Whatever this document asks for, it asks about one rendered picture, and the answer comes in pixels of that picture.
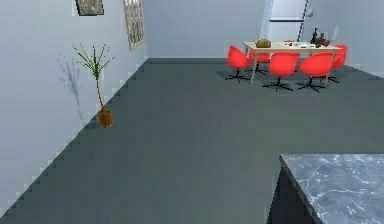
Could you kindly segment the beige dining table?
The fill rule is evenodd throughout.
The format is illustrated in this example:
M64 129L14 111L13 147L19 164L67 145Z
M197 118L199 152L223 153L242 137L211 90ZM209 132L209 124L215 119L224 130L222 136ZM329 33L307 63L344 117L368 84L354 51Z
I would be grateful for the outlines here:
M292 53L300 53L300 54L316 54L316 53L323 53L323 52L331 52L333 54L333 57L336 55L336 52L338 51L338 48L335 46L321 46L319 48L316 48L315 46L309 47L309 48L300 48L300 47L293 47L290 46L287 42L271 42L270 48L257 48L255 41L245 41L244 42L245 47L245 53L248 53L249 51L254 51L255 54L258 53L276 53L276 52L292 52ZM253 68L256 68L256 62L257 59L254 59ZM250 85L253 85L254 79L255 79L255 71L252 71L252 77L250 81Z

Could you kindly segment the green house plant brown pot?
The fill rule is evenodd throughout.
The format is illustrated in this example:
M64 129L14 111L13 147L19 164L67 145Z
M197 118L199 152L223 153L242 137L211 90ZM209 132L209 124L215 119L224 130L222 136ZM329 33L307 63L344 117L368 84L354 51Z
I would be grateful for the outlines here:
M78 47L73 45L72 48L76 51L76 54L81 58L81 61L78 61L78 64L88 68L96 80L97 96L98 102L100 104L100 110L96 113L96 115L99 120L100 126L102 128L109 128L114 124L112 111L110 109L105 108L101 97L99 79L104 68L110 63L110 59L108 59L106 62L102 61L102 59L106 57L106 53L110 51L110 48L106 47L106 45L103 45L99 55L96 55L95 47L92 47L91 55L88 55L86 53L85 48L82 44L79 44Z

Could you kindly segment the red swivel chair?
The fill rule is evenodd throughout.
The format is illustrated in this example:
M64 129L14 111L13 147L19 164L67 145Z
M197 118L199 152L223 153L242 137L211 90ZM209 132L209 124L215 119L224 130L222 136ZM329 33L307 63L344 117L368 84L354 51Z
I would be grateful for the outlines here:
M230 68L236 70L236 74L230 74L227 80L236 79L238 82L246 80L246 77L240 74L240 70L248 68L251 65L251 60L244 52L231 45L227 56L227 64Z
M248 72L255 71L255 72L259 72L259 73L261 73L263 75L266 75L267 74L267 70L262 70L262 69L259 68L259 66L262 63L269 63L270 62L270 54L269 53L258 53L258 54L255 54L254 51L249 51L248 52L248 62L249 62L249 65L252 65L254 63L254 59L257 59L256 68L255 69L248 69Z
M336 52L336 55L334 56L332 60L332 65L330 69L339 69L344 66L344 63L346 61L347 56L347 46L344 44L336 44L336 47L338 48L338 51ZM335 76L321 76L320 81L323 81L324 79L328 79L329 81L337 82Z
M292 91L286 83L282 83L283 77L292 76L295 72L297 62L299 60L298 53L292 52L276 52L273 53L269 64L269 73L277 77L276 82L267 84L267 87L274 87L275 91L279 88Z
M316 53L305 60L299 66L299 71L309 76L309 80L306 83L299 83L299 90L304 88L311 88L316 92L319 92L319 88L322 85L314 85L315 78L324 77L330 73L332 66L333 54L331 52Z

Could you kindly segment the dark framed wall picture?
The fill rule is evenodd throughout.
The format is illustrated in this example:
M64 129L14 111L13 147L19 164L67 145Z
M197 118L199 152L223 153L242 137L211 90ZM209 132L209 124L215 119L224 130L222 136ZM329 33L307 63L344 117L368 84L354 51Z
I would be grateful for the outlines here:
M102 0L75 0L79 16L98 16L104 14Z

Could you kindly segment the pale framed wall picture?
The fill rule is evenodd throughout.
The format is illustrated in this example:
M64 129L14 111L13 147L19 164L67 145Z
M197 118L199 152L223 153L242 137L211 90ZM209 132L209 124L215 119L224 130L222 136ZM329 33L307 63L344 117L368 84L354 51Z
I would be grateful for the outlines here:
M144 42L142 0L123 0L129 49L133 51Z

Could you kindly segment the grey marble counter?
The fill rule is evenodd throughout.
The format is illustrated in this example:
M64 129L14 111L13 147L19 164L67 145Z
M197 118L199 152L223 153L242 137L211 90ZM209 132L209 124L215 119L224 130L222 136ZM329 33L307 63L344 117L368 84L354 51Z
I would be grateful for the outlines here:
M266 224L384 224L384 154L282 154Z

